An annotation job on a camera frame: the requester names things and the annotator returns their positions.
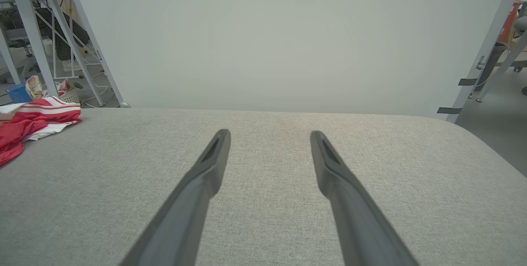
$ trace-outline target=shoe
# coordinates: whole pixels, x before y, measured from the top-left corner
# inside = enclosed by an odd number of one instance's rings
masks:
[[[65,72],[71,71],[71,59],[62,61],[62,69],[64,69]],[[77,61],[73,62],[73,69],[75,71],[81,71],[81,66],[77,63]]]

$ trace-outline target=white partition panel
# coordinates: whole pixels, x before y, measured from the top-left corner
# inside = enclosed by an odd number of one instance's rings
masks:
[[[502,0],[80,0],[132,107],[446,118]]]

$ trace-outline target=whiteboard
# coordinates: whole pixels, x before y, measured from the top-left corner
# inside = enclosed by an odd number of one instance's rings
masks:
[[[80,0],[132,107],[445,119],[501,0]]]

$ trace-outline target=white backdrop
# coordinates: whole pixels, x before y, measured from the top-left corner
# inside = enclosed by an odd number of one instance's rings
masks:
[[[446,118],[501,0],[80,0],[132,107]]]

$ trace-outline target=black tape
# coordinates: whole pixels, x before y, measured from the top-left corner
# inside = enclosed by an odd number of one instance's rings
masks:
[[[438,114],[459,114],[463,108],[440,107]]]
[[[478,79],[461,79],[459,80],[459,86],[474,86]]]

